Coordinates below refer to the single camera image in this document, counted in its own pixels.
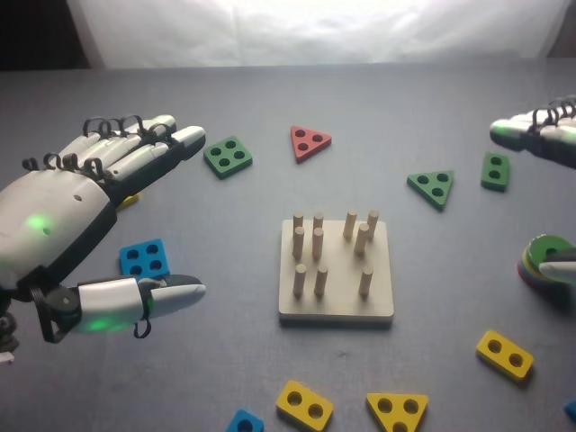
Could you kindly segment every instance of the blue block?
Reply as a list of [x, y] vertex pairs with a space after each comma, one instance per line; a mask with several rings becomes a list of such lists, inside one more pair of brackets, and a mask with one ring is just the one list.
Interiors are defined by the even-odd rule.
[[226, 432], [264, 432], [264, 421], [240, 409], [232, 419]]
[[566, 415], [570, 417], [570, 420], [576, 423], [576, 400], [566, 405], [564, 411], [566, 412]]
[[158, 279], [170, 275], [164, 244], [159, 238], [120, 249], [120, 268], [123, 275], [135, 277], [137, 281], [143, 277]]

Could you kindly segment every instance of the table surface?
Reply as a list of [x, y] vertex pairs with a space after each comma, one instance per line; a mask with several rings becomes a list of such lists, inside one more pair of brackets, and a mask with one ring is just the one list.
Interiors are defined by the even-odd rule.
[[[121, 247], [165, 241], [174, 273], [207, 285], [202, 302], [130, 331], [41, 340], [30, 304], [16, 303], [22, 345], [0, 368], [0, 430], [218, 432], [244, 408], [268, 431], [288, 380], [331, 400], [332, 432], [377, 430], [368, 392], [430, 398], [422, 431], [570, 430], [576, 328], [520, 281], [528, 241], [576, 242], [576, 171], [490, 141], [498, 118], [574, 93], [576, 62], [74, 71], [0, 75], [1, 185], [21, 160], [58, 151], [92, 115], [161, 113], [201, 125], [208, 143], [236, 135], [254, 165], [219, 180], [196, 156], [156, 182], [66, 282], [114, 276]], [[296, 165], [290, 126], [333, 144]], [[480, 188], [486, 151], [510, 156], [506, 193]], [[436, 212], [408, 174], [453, 169]], [[391, 328], [282, 328], [282, 220], [293, 212], [381, 212], [388, 224]], [[481, 363], [495, 329], [535, 357], [525, 389]]]

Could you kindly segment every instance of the triangle block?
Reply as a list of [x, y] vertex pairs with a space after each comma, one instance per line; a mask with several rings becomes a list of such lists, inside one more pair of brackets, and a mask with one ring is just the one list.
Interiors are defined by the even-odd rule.
[[408, 186], [418, 192], [426, 201], [441, 212], [454, 182], [454, 171], [436, 171], [435, 173], [410, 174]]
[[428, 396], [368, 393], [366, 404], [382, 430], [415, 432], [428, 406]]
[[292, 135], [296, 162], [299, 164], [332, 144], [332, 137], [327, 133], [304, 129], [299, 126], [292, 126], [290, 134]]

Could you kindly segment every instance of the white curtain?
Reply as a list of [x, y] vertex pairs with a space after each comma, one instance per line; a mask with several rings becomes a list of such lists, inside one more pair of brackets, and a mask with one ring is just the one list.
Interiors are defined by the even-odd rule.
[[68, 0], [94, 67], [545, 55], [570, 0]]

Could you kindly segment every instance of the green triangle block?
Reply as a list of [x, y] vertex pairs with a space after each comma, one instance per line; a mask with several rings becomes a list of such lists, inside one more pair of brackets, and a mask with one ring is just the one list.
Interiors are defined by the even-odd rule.
[[441, 212], [446, 207], [453, 181], [454, 171], [436, 171], [435, 173], [410, 174], [406, 183]]

